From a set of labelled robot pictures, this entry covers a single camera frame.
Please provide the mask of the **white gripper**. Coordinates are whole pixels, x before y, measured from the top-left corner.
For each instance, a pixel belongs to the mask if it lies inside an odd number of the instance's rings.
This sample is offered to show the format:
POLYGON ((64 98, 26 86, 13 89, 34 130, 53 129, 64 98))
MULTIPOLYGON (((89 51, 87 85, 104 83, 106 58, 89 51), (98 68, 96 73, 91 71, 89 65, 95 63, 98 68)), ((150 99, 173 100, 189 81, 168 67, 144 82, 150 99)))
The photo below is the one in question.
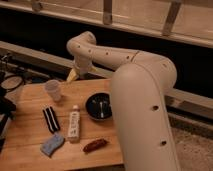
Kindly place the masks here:
POLYGON ((79 78, 79 75, 84 75, 92 70, 92 60, 83 56, 74 57, 74 69, 70 70, 67 82, 75 81, 79 78))

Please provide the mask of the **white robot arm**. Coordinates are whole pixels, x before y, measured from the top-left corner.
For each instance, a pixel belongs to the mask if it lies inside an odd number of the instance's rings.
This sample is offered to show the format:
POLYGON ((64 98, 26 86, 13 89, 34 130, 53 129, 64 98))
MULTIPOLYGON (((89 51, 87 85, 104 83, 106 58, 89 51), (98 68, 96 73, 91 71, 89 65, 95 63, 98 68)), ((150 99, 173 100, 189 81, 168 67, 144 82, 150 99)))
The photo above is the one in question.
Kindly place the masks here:
POLYGON ((114 71, 110 104, 126 171, 181 171, 164 96, 174 87, 177 71, 162 55, 98 46, 86 31, 67 42, 75 74, 98 63, 114 71))

